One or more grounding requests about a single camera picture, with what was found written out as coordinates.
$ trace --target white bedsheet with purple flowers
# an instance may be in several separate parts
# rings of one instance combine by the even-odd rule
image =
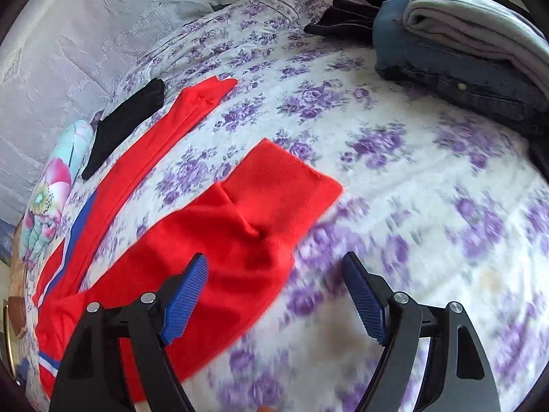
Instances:
[[[502,411],[511,412],[549,357],[549,187],[517,134],[417,87],[382,80],[373,70],[374,50],[304,34],[330,2],[243,0],[172,33],[143,57],[105,112],[153,77],[166,82],[166,106],[91,180],[77,179],[50,253],[116,159],[183,87],[213,75],[235,77],[233,92],[121,209],[81,289],[267,137],[345,192],[295,250],[292,275],[265,315],[185,382],[196,410],[354,410],[382,349],[366,336],[341,282],[339,260],[353,250],[369,271],[416,301],[443,307],[459,300],[466,307]],[[41,267],[29,274],[28,296]],[[46,410],[30,299],[27,308],[27,394]],[[426,355],[422,343],[402,411],[413,408]]]

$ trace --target folded black garment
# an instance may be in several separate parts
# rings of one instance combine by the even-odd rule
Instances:
[[[132,131],[164,105],[164,82],[153,79],[129,99],[120,104],[109,116],[97,124],[90,159],[82,172],[84,181],[90,179],[105,160]]]
[[[354,38],[368,45],[372,44],[375,16],[379,8],[350,0],[333,0],[317,23],[309,23],[307,34],[337,38]]]

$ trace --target white stripe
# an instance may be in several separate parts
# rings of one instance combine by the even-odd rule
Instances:
[[[57,369],[46,361],[42,356],[38,357],[38,363],[44,367],[48,372],[50,372],[54,377],[57,377]]]
[[[59,272],[61,272],[61,270],[65,266],[65,255],[67,254],[67,248],[69,247],[69,242],[70,242],[70,231],[68,231],[67,236],[65,236],[65,242],[63,244],[63,257],[61,258],[61,264],[56,269],[56,272],[54,272],[52,278],[49,280],[46,287],[44,288],[44,291],[42,292],[42,295],[39,297],[39,299],[38,299],[38,308],[40,308],[40,305],[42,305],[42,302],[44,302],[44,297],[46,296],[46,293],[48,292],[49,285],[53,282],[56,275],[59,274]]]

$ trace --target white folded blanket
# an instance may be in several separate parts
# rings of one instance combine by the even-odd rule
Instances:
[[[410,0],[405,28],[457,51],[509,60],[549,99],[549,45],[522,15],[491,0]]]

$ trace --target metal bolt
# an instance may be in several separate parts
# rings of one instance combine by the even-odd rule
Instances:
[[[393,297],[399,304],[407,304],[410,300],[406,293],[395,293]]]
[[[154,293],[145,293],[141,296],[141,302],[144,304],[152,304],[156,299],[156,294]]]
[[[91,304],[86,307],[86,311],[88,313],[95,313],[97,310],[100,309],[100,306],[101,305],[99,302],[91,302]]]
[[[463,305],[461,305],[459,302],[451,302],[449,305],[449,309],[452,310],[454,313],[461,313],[463,311]]]

